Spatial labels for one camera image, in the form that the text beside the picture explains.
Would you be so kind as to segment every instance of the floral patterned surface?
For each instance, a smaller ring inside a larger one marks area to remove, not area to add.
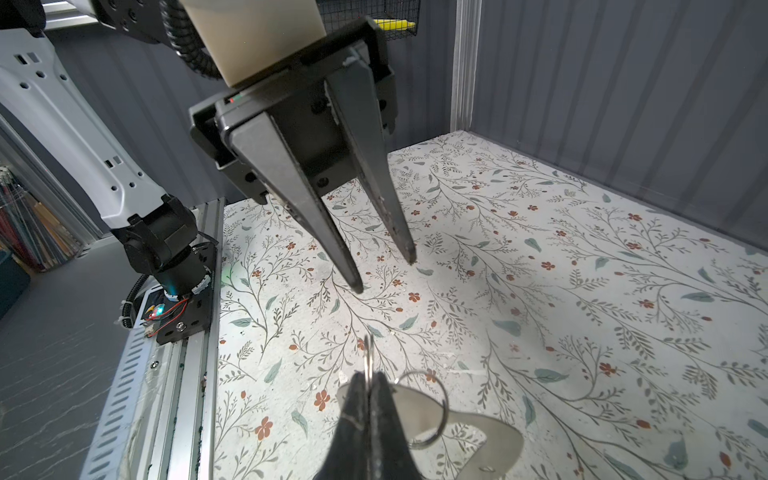
[[[326,198],[354,295],[279,206],[226,210],[217,480],[312,478],[336,390],[377,368],[518,428],[507,478],[768,478],[768,259],[465,132],[389,156],[407,265],[355,182]],[[419,452],[454,478],[482,441]]]

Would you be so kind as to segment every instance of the teal bin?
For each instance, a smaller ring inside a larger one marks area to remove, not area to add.
[[[0,318],[11,309],[27,286],[29,275],[9,252],[0,250]]]

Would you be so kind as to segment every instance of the mesh container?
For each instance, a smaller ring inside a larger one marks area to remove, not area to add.
[[[416,35],[421,0],[318,0],[328,33],[369,16],[377,20],[387,40]]]

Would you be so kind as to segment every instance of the yellow object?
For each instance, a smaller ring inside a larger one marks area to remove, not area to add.
[[[416,26],[415,22],[409,22],[408,20],[389,20],[374,18],[374,22],[384,31],[388,30],[408,30]]]

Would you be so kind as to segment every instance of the green leaf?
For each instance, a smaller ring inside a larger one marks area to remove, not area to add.
[[[629,465],[625,465],[619,462],[617,459],[613,458],[607,453],[605,454],[605,458],[607,458],[608,463],[610,463],[619,472],[623,473],[630,480],[644,480],[644,478],[641,477],[640,474],[637,473],[634,468],[630,467]]]
[[[514,320],[494,320],[493,324],[512,336],[520,336],[520,324]]]
[[[525,244],[526,244],[526,245],[528,245],[529,247],[531,247],[531,248],[535,248],[536,250],[538,250],[539,252],[541,252],[541,247],[538,245],[538,242],[537,242],[535,239],[533,239],[533,238],[528,238],[528,239],[525,241]]]
[[[230,322],[232,325],[239,326],[240,328],[245,328],[250,325],[250,317],[244,317],[237,320],[232,320]]]
[[[375,336],[375,337],[377,337],[377,338],[380,338],[380,339],[381,339],[381,338],[384,338],[384,335],[382,335],[382,333],[381,333],[380,331],[378,331],[377,329],[373,328],[373,327],[372,327],[372,326],[370,326],[370,325],[366,325],[366,327],[368,328],[368,331],[369,331],[369,332],[371,332],[371,334],[372,334],[373,336]]]
[[[304,436],[307,437],[309,435],[309,426],[306,424],[306,419],[304,418],[304,415],[300,414],[298,410],[293,410],[290,414],[290,418],[293,419],[294,422],[299,424],[299,427],[304,431]]]
[[[568,378],[568,375],[563,375],[550,369],[536,369],[533,373],[541,383],[554,383]]]
[[[619,253],[621,253],[622,255],[626,255],[627,257],[639,258],[640,260],[644,260],[643,257],[641,257],[640,255],[637,255],[636,253],[632,253],[632,252],[619,252]]]
[[[766,428],[765,425],[758,422],[757,420],[750,420],[746,423],[746,426],[750,427],[752,430],[754,430],[757,433],[760,433],[762,436],[768,439],[768,428]]]
[[[411,328],[418,317],[419,315],[417,313],[416,316],[412,316],[411,318],[407,319],[405,322],[400,324],[400,329],[407,330]]]
[[[536,410],[534,410],[531,400],[525,395],[523,395],[523,403],[525,404],[525,426],[528,426],[536,420]]]
[[[715,299],[710,296],[709,293],[704,292],[693,292],[693,293],[687,293],[683,295],[681,298],[685,298],[688,300],[696,300],[697,302],[714,302]]]
[[[703,266],[699,269],[699,275],[701,275],[701,278],[705,279],[707,282],[715,283],[715,281],[712,280],[712,277],[709,273],[707,273]]]
[[[685,449],[684,437],[679,442],[670,443],[667,455],[664,457],[664,463],[675,470],[682,470],[688,466],[688,452]]]
[[[280,371],[280,365],[282,364],[283,364],[283,359],[280,359],[278,363],[275,363],[274,365],[272,365],[270,372],[267,373],[267,375],[264,377],[264,382],[272,383],[272,381],[277,376],[277,373]]]

